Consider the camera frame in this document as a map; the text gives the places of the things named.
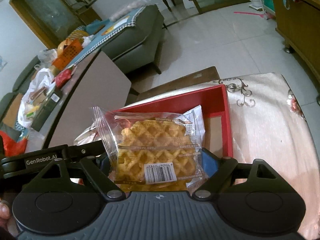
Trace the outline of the person's left hand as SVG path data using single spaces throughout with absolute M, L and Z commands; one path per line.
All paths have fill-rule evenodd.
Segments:
M 1 228 L 3 228 L 6 232 L 12 235 L 11 224 L 12 220 L 12 200 L 5 199 L 4 197 L 1 198 L 1 206 L 0 206 L 0 221 L 1 221 Z

